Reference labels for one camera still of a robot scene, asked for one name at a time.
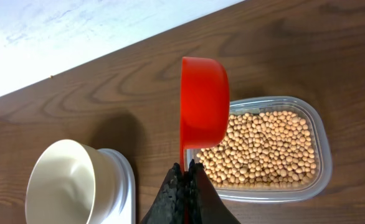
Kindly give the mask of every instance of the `tray of chickpeas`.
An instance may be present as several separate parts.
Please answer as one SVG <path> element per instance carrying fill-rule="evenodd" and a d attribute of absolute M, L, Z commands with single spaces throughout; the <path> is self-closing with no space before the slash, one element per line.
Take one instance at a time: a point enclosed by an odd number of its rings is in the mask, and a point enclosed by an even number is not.
<path fill-rule="evenodd" d="M 186 151 L 201 162 L 220 198 L 282 203 L 314 197 L 328 184 L 332 160 L 322 120 L 298 98 L 233 101 L 224 139 Z"/>

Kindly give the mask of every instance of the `brown wooden surface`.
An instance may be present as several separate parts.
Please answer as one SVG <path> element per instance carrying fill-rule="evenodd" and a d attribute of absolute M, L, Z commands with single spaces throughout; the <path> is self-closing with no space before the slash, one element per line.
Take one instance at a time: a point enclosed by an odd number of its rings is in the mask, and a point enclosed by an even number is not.
<path fill-rule="evenodd" d="M 35 161 L 65 138 L 128 158 L 141 220 L 178 161 L 185 55 L 219 60 L 231 100 L 295 96 L 325 124 L 327 188 L 298 203 L 225 202 L 242 223 L 365 223 L 365 0 L 243 2 L 0 98 L 0 223 L 26 222 Z"/>

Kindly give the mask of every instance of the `pile of beans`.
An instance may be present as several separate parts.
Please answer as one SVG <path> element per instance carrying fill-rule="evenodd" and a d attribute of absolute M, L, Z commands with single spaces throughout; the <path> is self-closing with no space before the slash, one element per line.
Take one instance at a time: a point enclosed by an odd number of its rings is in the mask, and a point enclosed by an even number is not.
<path fill-rule="evenodd" d="M 216 187 L 286 189 L 312 181 L 314 153 L 306 120 L 273 111 L 230 115 L 223 141 L 196 156 Z"/>

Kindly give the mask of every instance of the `white floor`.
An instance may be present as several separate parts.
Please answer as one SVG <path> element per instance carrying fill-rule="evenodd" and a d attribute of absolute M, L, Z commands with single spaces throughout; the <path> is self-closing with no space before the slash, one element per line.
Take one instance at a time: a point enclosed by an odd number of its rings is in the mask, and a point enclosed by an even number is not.
<path fill-rule="evenodd" d="M 242 0 L 0 0 L 0 96 Z"/>

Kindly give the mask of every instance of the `white bowl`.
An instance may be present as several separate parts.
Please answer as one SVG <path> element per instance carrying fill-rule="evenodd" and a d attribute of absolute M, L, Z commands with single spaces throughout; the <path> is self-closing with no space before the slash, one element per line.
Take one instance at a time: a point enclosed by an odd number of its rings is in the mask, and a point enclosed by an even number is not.
<path fill-rule="evenodd" d="M 109 157 L 73 140 L 48 147 L 26 192 L 28 224 L 98 224 L 110 213 L 120 181 Z"/>

